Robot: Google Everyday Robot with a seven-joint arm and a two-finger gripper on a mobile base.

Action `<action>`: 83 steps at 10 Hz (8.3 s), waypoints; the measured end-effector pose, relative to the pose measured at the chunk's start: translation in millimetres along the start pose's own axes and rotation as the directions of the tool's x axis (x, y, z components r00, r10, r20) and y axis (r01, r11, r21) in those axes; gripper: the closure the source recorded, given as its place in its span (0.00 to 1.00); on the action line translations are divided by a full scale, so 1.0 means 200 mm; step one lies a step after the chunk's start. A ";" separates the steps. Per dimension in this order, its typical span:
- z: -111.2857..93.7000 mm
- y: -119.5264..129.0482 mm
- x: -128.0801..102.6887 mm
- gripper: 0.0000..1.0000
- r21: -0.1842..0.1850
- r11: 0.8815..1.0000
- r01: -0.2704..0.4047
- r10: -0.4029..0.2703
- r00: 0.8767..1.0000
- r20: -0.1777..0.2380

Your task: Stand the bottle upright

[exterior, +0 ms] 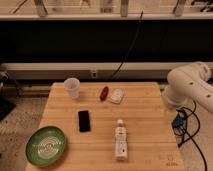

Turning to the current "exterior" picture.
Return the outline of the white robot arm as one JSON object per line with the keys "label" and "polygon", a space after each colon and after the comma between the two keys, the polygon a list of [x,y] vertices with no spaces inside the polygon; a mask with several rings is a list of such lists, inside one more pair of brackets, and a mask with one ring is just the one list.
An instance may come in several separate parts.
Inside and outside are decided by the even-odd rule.
{"label": "white robot arm", "polygon": [[172,69],[167,75],[168,85],[162,93],[167,108],[180,108],[188,98],[213,114],[213,86],[207,83],[211,70],[204,62],[194,62]]}

